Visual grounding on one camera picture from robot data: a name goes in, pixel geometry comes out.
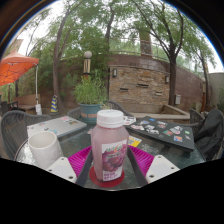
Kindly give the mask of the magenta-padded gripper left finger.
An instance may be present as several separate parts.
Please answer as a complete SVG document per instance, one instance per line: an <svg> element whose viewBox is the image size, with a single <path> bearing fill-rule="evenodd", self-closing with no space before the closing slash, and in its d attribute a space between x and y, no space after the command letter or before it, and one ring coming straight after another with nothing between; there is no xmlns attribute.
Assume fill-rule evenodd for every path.
<svg viewBox="0 0 224 224"><path fill-rule="evenodd" d="M72 156L60 157L47 171L83 187L92 164L91 147L84 148Z"/></svg>

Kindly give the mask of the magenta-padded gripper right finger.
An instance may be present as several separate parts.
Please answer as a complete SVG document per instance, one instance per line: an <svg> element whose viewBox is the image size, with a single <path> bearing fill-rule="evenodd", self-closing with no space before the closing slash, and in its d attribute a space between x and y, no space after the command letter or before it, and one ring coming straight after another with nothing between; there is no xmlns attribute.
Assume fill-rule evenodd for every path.
<svg viewBox="0 0 224 224"><path fill-rule="evenodd" d="M179 171L179 168L164 156L153 156L133 146L128 147L127 155L140 186L145 186Z"/></svg>

